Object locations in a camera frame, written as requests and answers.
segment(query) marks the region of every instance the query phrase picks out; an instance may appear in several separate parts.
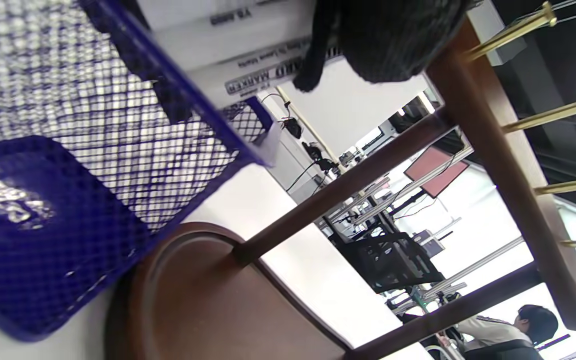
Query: blue mesh tray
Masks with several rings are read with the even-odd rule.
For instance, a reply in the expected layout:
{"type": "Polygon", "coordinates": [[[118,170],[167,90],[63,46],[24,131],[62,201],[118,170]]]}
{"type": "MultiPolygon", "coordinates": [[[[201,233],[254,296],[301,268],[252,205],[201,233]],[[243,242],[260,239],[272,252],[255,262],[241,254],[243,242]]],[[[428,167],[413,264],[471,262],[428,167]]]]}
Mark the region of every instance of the blue mesh tray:
{"type": "Polygon", "coordinates": [[[278,141],[256,98],[214,109],[123,7],[83,8],[0,0],[0,328],[22,341],[278,141]]]}

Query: red screen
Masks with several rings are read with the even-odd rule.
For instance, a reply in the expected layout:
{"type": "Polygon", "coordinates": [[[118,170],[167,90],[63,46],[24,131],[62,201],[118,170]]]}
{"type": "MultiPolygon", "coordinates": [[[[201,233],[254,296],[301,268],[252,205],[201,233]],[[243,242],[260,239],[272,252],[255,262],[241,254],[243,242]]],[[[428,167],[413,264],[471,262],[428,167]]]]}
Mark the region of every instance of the red screen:
{"type": "MultiPolygon", "coordinates": [[[[413,182],[422,178],[426,174],[435,168],[442,166],[445,162],[450,160],[452,155],[439,150],[436,147],[430,146],[426,151],[424,151],[421,156],[419,156],[412,165],[410,165],[404,174],[410,178],[413,182]]],[[[465,162],[456,162],[451,167],[447,168],[441,175],[436,176],[432,180],[426,182],[421,188],[430,196],[431,198],[436,198],[441,192],[450,185],[453,180],[455,180],[459,174],[463,173],[468,167],[465,162]]]]}

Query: black hair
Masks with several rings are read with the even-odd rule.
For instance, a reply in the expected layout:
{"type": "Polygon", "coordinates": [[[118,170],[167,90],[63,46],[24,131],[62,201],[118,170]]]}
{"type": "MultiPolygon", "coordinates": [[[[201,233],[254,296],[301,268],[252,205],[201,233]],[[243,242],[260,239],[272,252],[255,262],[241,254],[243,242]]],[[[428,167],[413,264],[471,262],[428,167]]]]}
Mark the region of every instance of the black hair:
{"type": "Polygon", "coordinates": [[[535,346],[552,339],[560,326],[555,314],[539,305],[521,306],[519,319],[529,321],[526,335],[535,346]]]}

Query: white desk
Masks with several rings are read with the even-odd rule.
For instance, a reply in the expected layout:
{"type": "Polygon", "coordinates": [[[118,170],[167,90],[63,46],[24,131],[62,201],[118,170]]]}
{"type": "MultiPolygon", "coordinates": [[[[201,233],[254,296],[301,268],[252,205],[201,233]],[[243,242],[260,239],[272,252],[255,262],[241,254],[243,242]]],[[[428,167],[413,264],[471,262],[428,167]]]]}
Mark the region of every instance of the white desk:
{"type": "MultiPolygon", "coordinates": [[[[295,202],[264,168],[251,165],[208,198],[186,222],[214,223],[249,239],[294,207],[295,202]]],[[[262,259],[353,347],[401,326],[314,225],[262,259]]],[[[0,333],[0,360],[102,360],[109,301],[110,291],[103,292],[41,342],[16,342],[0,333]]],[[[387,359],[424,360],[430,356],[420,344],[414,344],[387,359]]]]}

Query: white shirt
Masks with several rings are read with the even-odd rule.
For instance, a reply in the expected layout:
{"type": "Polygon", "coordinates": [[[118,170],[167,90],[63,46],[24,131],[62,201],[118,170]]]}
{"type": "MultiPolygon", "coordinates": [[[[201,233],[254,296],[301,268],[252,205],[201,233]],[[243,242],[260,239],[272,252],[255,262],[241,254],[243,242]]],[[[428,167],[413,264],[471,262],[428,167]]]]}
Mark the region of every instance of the white shirt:
{"type": "Polygon", "coordinates": [[[513,324],[492,319],[484,316],[473,316],[457,324],[460,333],[470,335],[475,338],[466,342],[466,351],[479,349],[509,342],[511,340],[525,340],[529,344],[533,342],[530,337],[516,328],[513,324]]]}

